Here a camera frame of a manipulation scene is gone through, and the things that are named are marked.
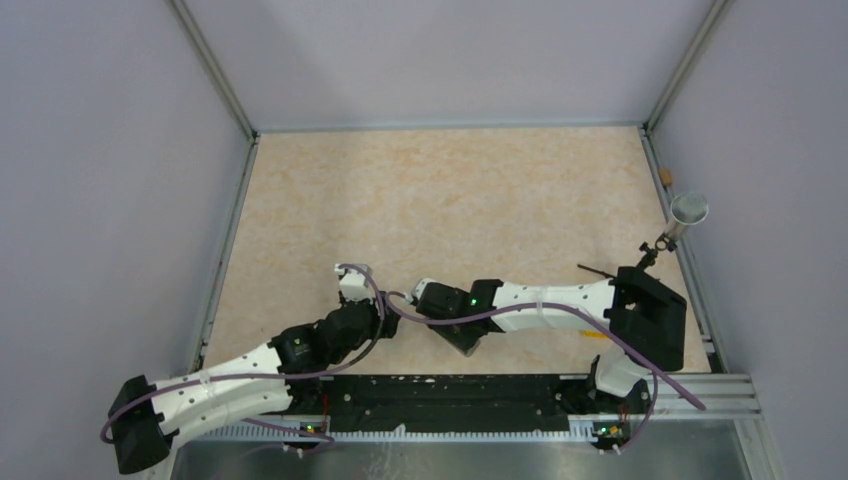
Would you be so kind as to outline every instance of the beige table surface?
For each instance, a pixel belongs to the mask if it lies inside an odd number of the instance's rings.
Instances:
[[[531,285],[599,280],[634,265],[664,221],[633,127],[263,135],[206,365],[338,306],[336,262],[381,289],[422,277]],[[650,272],[686,295],[677,259]],[[576,331],[489,334],[470,358],[402,321],[349,373],[578,373],[609,340]],[[709,371],[689,309],[685,371]]]

